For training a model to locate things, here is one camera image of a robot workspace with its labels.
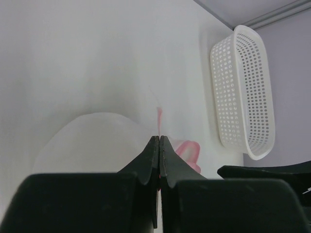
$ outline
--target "white plastic basket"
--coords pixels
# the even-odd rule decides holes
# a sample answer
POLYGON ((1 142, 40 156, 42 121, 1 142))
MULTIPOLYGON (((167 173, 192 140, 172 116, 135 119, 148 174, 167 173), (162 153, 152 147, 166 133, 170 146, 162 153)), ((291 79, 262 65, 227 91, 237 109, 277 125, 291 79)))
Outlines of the white plastic basket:
POLYGON ((266 49, 252 29, 239 25, 210 53, 220 139, 229 149, 258 160, 275 141, 266 49))

